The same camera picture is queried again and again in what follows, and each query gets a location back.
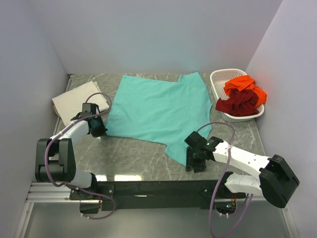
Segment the teal t shirt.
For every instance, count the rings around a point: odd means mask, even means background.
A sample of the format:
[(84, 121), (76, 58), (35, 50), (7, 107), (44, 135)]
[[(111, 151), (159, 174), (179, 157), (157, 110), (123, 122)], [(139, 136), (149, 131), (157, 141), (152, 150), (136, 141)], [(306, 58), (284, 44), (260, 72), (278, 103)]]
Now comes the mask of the teal t shirt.
[(123, 76), (106, 121), (109, 136), (166, 145), (166, 154), (186, 164), (185, 139), (201, 126), (211, 131), (212, 103), (200, 75), (181, 75), (176, 82)]

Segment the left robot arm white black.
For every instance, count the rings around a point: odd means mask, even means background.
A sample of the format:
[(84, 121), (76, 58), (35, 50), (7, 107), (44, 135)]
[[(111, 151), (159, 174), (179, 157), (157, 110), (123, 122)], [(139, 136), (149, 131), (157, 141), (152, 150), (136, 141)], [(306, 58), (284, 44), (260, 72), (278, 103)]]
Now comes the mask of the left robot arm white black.
[(50, 182), (56, 186), (70, 184), (81, 188), (87, 199), (98, 196), (96, 176), (76, 168), (74, 147), (85, 135), (94, 138), (106, 135), (106, 127), (99, 106), (83, 103), (82, 111), (58, 134), (40, 139), (36, 147), (35, 178), (38, 182)]

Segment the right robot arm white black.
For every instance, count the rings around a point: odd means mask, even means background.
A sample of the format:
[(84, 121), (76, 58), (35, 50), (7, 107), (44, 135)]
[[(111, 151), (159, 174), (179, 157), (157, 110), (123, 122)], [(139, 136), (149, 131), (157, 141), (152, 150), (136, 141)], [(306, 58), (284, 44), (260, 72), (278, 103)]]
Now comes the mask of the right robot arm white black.
[(200, 173), (206, 170), (206, 161), (212, 160), (244, 171), (244, 175), (227, 172), (217, 192), (228, 198), (233, 193), (263, 196), (270, 204), (285, 208), (300, 184), (299, 179), (279, 155), (261, 156), (229, 145), (228, 142), (211, 137), (203, 138), (196, 131), (186, 139), (186, 171)]

